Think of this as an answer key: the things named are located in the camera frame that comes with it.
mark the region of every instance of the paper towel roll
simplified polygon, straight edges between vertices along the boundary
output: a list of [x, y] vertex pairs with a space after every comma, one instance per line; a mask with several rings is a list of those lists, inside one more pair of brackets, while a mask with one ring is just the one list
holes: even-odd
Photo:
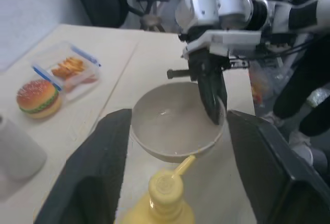
[[11, 179], [22, 180], [44, 165], [46, 152], [0, 111], [0, 163]]

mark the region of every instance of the black panel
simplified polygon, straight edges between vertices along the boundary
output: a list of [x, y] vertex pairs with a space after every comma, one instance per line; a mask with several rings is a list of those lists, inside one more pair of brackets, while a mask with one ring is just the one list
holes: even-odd
[[70, 156], [35, 224], [114, 222], [124, 177], [131, 109], [104, 117]]
[[330, 223], [330, 189], [278, 130], [261, 118], [227, 115], [239, 174], [258, 223]]
[[289, 14], [289, 29], [296, 30], [317, 24], [316, 8], [318, 1], [315, 1], [302, 8], [292, 8]]

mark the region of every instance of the black chair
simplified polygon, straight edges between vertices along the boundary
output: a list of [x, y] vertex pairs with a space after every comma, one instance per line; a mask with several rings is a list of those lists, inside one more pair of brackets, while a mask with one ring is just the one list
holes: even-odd
[[131, 12], [141, 17], [140, 29], [155, 31], [155, 28], [157, 28], [159, 31], [165, 32], [161, 25], [161, 18], [150, 14], [150, 11], [154, 2], [168, 2], [169, 0], [137, 1], [146, 2], [146, 9], [144, 12], [131, 7], [127, 3], [127, 0], [81, 0], [81, 3], [93, 26], [118, 28], [123, 25], [128, 13]]

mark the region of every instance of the white wall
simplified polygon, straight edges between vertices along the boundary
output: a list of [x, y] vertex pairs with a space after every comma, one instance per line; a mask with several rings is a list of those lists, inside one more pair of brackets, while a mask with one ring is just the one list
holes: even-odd
[[79, 0], [0, 0], [0, 70], [59, 23], [89, 24]]

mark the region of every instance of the yellow squeeze bottle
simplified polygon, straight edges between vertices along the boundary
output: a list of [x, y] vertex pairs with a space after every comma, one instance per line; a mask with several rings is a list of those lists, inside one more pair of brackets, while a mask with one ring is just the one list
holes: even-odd
[[161, 170], [149, 181], [149, 191], [115, 224], [195, 224], [191, 207], [183, 199], [181, 176], [195, 160], [186, 158], [175, 171]]

